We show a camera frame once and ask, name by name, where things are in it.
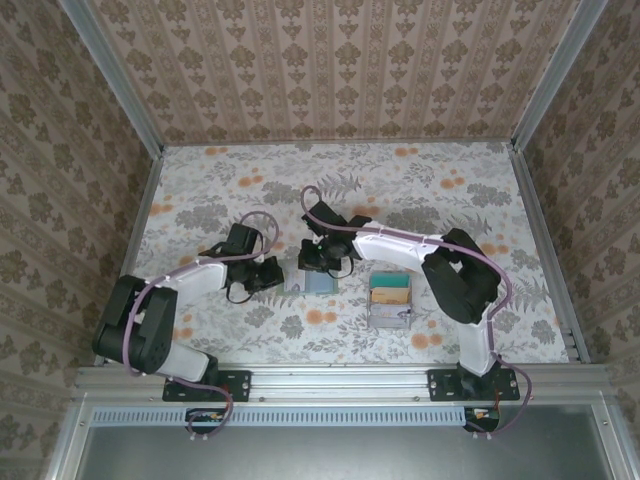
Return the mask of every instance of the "vent slot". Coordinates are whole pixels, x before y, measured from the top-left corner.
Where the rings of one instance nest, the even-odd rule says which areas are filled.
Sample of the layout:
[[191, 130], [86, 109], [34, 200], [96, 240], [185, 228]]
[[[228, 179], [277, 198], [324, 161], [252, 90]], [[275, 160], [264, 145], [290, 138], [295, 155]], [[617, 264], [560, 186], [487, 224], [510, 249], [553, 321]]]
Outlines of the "vent slot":
[[[185, 407], [97, 407], [92, 427], [185, 426]], [[237, 427], [389, 427], [461, 426], [463, 407], [317, 407], [238, 406], [229, 426]], [[194, 422], [198, 425], [210, 423]]]

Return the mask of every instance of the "metal frame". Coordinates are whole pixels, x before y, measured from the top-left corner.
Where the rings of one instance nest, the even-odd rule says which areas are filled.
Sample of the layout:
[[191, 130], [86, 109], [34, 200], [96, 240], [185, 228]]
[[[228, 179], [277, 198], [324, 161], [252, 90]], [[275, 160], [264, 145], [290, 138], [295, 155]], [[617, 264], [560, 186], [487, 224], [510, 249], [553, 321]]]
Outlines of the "metal frame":
[[99, 23], [91, 12], [86, 0], [61, 0], [71, 23], [89, 49], [111, 91], [118, 99], [129, 121], [138, 132], [140, 140], [155, 161], [162, 152], [162, 135], [151, 120], [146, 108], [127, 77], [127, 69], [113, 54], [109, 42], [100, 31]]
[[567, 284], [562, 276], [560, 263], [558, 262], [556, 251], [553, 248], [551, 235], [549, 234], [547, 223], [544, 220], [542, 207], [536, 195], [536, 190], [524, 155], [521, 150], [510, 148], [509, 156], [511, 157], [513, 172], [518, 182], [518, 188], [520, 189], [522, 204], [527, 212], [531, 233], [538, 248], [540, 264], [542, 265], [542, 270], [549, 286], [549, 295], [553, 302], [553, 308], [558, 315], [558, 319], [569, 328], [571, 332], [571, 336], [575, 341], [578, 359], [583, 363], [590, 363], [591, 359], [587, 351], [587, 344], [582, 336], [580, 324], [578, 323], [576, 312], [571, 303]]
[[[615, 391], [604, 365], [520, 365], [531, 376], [531, 405], [591, 405], [601, 425], [600, 437], [616, 479], [634, 478], [637, 459], [624, 448], [624, 435], [615, 423]], [[426, 371], [450, 365], [221, 365], [222, 369], [253, 372], [252, 408], [415, 407], [464, 406], [469, 402], [433, 404], [429, 400]], [[162, 402], [164, 380], [157, 376], [130, 377], [118, 364], [80, 369], [72, 406], [58, 439], [47, 480], [75, 478], [91, 429], [96, 407], [184, 407]], [[492, 402], [474, 402], [489, 405]], [[517, 405], [519, 402], [505, 402]], [[189, 407], [221, 407], [222, 403], [193, 403]]]
[[538, 82], [536, 91], [531, 96], [531, 100], [513, 133], [517, 149], [524, 150], [531, 140], [538, 124], [551, 105], [553, 97], [558, 92], [606, 6], [607, 0], [583, 0], [576, 8], [562, 40], [551, 57], [547, 70]]
[[136, 266], [138, 250], [140, 250], [144, 229], [147, 226], [147, 219], [149, 218], [149, 211], [153, 204], [153, 197], [156, 193], [156, 189], [158, 188], [158, 183], [160, 183], [160, 175], [162, 174], [163, 165], [164, 157], [162, 156], [151, 164], [147, 184], [144, 187], [144, 193], [140, 200], [140, 207], [138, 208], [136, 221], [133, 224], [133, 230], [131, 231], [131, 237], [129, 238], [127, 253], [124, 256], [122, 267], [120, 268], [120, 276], [132, 273]]

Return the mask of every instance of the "patterned wall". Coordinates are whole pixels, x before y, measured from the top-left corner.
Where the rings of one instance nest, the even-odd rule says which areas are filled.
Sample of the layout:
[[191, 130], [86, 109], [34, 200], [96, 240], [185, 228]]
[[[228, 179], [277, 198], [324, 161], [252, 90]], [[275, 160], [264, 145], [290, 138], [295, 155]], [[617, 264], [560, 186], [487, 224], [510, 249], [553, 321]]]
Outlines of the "patterned wall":
[[34, 478], [117, 276], [148, 174], [55, 1], [0, 2], [0, 478]]
[[595, 361], [640, 438], [640, 2], [609, 2], [526, 157]]
[[510, 137], [577, 0], [92, 0], [165, 143]]

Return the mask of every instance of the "floral tablecloth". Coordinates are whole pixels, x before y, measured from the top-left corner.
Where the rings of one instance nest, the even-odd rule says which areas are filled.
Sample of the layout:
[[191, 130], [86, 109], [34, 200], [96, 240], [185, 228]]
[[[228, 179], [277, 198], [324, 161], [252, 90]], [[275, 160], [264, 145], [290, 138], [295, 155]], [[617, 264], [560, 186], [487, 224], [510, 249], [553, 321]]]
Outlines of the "floral tablecloth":
[[[299, 205], [307, 184], [317, 185], [347, 219], [364, 214], [413, 232], [467, 231], [514, 283], [513, 301], [496, 320], [498, 350], [514, 362], [567, 361], [503, 143], [167, 148], [135, 274], [151, 278], [192, 261], [224, 240], [234, 220], [256, 209], [280, 224], [273, 254], [279, 261], [294, 259], [300, 240], [310, 237]], [[273, 235], [262, 219], [249, 224]], [[393, 269], [359, 262], [331, 296], [284, 297], [272, 289], [233, 305], [223, 292], [211, 292], [178, 312], [174, 338], [225, 363], [457, 361], [455, 324], [440, 312], [421, 273], [412, 273], [411, 329], [367, 328], [370, 273]]]

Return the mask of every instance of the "glass panel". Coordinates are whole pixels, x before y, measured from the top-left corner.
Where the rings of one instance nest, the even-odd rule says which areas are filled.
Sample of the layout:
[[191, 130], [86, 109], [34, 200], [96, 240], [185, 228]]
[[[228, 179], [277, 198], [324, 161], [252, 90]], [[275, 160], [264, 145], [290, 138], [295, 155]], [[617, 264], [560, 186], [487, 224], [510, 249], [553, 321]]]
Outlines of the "glass panel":
[[588, 406], [531, 407], [492, 440], [455, 427], [92, 429], [79, 479], [613, 478]]

